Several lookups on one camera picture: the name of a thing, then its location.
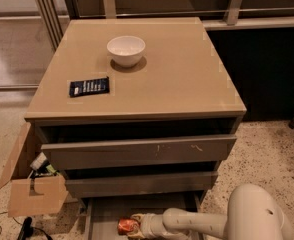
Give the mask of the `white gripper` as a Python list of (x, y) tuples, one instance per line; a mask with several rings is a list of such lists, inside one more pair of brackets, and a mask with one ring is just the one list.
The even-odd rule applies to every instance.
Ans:
[(155, 239), (158, 237), (163, 237), (166, 233), (161, 215), (151, 213), (144, 215), (142, 213), (137, 213), (133, 214), (131, 219), (140, 222), (140, 230), (142, 233), (128, 232), (127, 236), (130, 239), (143, 240), (144, 237), (147, 239)]

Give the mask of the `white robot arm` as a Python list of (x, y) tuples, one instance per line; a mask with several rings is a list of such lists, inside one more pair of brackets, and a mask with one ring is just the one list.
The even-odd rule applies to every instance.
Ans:
[(263, 188), (242, 184), (230, 195), (227, 214), (169, 208), (163, 214), (134, 214), (126, 235), (135, 239), (191, 240), (193, 232), (221, 240), (293, 240), (293, 228)]

